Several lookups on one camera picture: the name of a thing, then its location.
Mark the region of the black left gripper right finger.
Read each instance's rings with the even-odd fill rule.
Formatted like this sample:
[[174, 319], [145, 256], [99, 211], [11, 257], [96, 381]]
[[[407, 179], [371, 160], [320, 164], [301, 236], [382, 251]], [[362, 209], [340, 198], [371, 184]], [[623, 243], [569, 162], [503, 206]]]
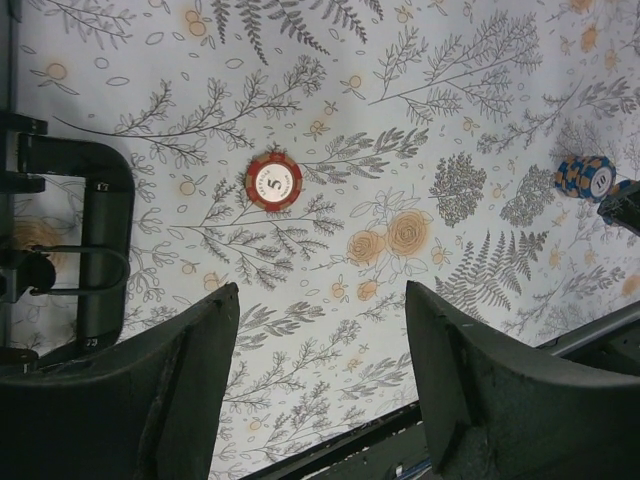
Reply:
[[635, 479], [639, 307], [534, 348], [426, 286], [405, 316], [425, 438], [444, 479]]

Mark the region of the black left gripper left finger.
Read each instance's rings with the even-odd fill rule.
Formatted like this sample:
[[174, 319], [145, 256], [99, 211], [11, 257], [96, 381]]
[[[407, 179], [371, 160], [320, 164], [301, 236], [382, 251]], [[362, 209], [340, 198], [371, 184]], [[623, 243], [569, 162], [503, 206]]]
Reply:
[[1, 374], [5, 479], [205, 479], [239, 327], [236, 284], [84, 358]]

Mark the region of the blue 10 chip stack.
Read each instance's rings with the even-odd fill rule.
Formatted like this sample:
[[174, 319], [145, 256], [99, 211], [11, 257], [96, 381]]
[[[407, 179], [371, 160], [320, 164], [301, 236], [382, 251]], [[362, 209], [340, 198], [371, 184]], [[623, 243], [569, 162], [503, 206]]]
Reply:
[[554, 186], [567, 197], [600, 203], [616, 176], [616, 167], [606, 156], [568, 156], [555, 172]]

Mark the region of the black poker set case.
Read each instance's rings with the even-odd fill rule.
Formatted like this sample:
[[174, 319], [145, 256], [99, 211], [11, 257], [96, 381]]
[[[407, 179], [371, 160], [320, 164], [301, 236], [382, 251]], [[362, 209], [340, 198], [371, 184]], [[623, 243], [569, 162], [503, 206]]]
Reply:
[[[18, 112], [17, 47], [22, 4], [1, 4], [1, 372], [75, 361], [108, 348], [124, 326], [135, 188], [112, 147], [54, 137], [43, 119]], [[48, 178], [79, 182], [80, 217], [71, 238], [43, 220], [20, 220], [16, 202]], [[25, 297], [67, 299], [72, 336], [45, 355], [11, 340], [12, 312]]]

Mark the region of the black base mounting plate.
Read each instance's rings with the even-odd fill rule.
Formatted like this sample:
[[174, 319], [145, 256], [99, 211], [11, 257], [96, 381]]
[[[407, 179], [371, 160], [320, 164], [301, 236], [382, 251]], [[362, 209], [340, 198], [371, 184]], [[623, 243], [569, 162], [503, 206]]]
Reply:
[[[588, 348], [639, 328], [639, 304], [633, 303], [538, 346], [566, 359]], [[338, 468], [349, 467], [365, 478], [380, 473], [384, 479], [424, 471], [429, 452], [420, 406], [413, 402], [333, 439], [265, 468], [255, 479], [328, 478]]]

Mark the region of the red 5 poker chip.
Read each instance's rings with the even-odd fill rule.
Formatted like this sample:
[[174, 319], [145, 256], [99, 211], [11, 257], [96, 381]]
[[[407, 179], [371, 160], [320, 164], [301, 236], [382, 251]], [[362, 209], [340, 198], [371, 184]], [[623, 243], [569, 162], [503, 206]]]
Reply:
[[265, 152], [250, 162], [244, 183], [252, 204], [266, 212], [280, 212], [297, 201], [303, 176], [288, 154]]

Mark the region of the floral patterned table mat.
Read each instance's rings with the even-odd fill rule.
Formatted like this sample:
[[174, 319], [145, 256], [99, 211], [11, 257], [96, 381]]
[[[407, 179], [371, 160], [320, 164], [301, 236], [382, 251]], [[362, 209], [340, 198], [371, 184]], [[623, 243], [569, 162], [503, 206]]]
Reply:
[[416, 399], [408, 281], [532, 345], [639, 298], [638, 238], [553, 185], [639, 176], [635, 1], [25, 1], [17, 58], [21, 113], [132, 170], [124, 336], [239, 287], [212, 479]]

